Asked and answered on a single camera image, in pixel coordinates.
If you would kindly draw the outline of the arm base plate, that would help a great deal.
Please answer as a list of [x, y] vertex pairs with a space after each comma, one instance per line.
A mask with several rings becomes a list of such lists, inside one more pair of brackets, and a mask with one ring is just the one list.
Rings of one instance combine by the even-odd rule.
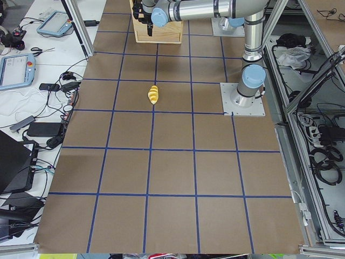
[[212, 31], [218, 37], [245, 37], [245, 19], [242, 18], [211, 18]]
[[265, 110], [260, 91], [254, 97], [243, 97], [237, 91], [238, 83], [220, 83], [223, 113], [235, 117], [264, 117]]

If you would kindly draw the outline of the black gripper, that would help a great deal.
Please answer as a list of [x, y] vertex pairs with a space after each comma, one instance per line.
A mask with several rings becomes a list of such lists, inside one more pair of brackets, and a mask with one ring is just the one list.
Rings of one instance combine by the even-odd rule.
[[142, 1], [134, 0], [132, 7], [133, 17], [142, 24], [151, 24], [151, 14], [144, 11]]

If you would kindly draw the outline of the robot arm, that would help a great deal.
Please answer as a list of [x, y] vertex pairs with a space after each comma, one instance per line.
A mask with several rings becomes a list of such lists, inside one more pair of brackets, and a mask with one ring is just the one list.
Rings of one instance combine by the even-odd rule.
[[231, 18], [231, 17], [222, 17], [219, 22], [219, 27], [223, 31], [230, 31], [240, 26], [243, 26], [245, 23], [245, 18]]
[[268, 1], [134, 1], [133, 17], [147, 26], [148, 35], [153, 27], [164, 27], [170, 22], [203, 18], [244, 19], [245, 48], [241, 80], [231, 93], [233, 103], [250, 107], [257, 91], [265, 81], [266, 72], [258, 64], [263, 57], [263, 22]]

